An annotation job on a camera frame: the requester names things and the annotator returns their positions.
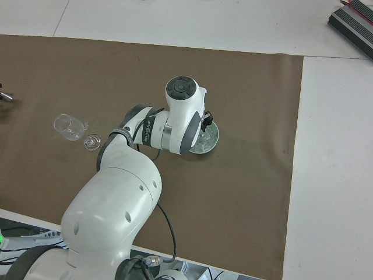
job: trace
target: black circular cap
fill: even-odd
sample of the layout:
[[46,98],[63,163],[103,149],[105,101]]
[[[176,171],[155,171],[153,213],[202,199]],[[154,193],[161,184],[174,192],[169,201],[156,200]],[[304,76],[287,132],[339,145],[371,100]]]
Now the black circular cap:
[[185,100],[194,95],[196,88],[196,83],[192,78],[179,76],[168,82],[166,91],[173,99]]

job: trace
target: brown mat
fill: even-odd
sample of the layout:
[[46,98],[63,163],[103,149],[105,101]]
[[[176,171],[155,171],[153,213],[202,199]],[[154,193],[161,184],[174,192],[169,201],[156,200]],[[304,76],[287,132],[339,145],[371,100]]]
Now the brown mat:
[[[0,208],[60,223],[95,174],[98,151],[61,138],[54,118],[87,120],[88,133],[105,141],[132,106],[167,108],[168,80],[191,76],[207,88],[220,139],[207,155],[164,152],[156,162],[178,256],[281,279],[302,57],[50,37],[0,42],[0,83],[16,100],[0,101]],[[135,245],[171,254],[158,209]]]

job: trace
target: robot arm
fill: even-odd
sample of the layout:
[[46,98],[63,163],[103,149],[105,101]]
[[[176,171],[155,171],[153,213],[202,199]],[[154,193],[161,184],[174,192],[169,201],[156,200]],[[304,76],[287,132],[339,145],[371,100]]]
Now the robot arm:
[[[162,188],[154,163],[133,144],[183,154],[195,144],[204,116],[206,89],[179,76],[166,86],[170,111],[143,104],[132,108],[113,130],[97,159],[97,174],[65,211],[61,234],[68,250],[51,248],[33,255],[24,278],[115,279],[129,259],[138,231],[156,206]],[[22,256],[6,279],[13,279]]]

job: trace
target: white tabletop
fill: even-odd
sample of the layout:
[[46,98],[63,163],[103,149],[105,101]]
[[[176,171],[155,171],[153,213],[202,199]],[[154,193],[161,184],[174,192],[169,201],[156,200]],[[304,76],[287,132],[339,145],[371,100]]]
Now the white tabletop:
[[327,25],[342,6],[337,0],[0,0],[0,33],[306,55],[283,279],[373,279],[373,62]]

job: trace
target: brown paper sheet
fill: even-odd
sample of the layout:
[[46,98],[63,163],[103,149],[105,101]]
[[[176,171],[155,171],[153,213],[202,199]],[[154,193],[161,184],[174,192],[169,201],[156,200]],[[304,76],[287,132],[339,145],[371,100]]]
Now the brown paper sheet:
[[[0,101],[0,208],[60,223],[95,174],[98,151],[64,140],[54,118],[88,121],[87,133],[105,141],[132,106],[167,108],[167,81],[191,76],[208,90],[220,139],[206,155],[164,152],[156,162],[178,256],[281,279],[302,57],[51,37],[0,42],[0,83],[15,98]],[[135,245],[171,254],[158,209]]]

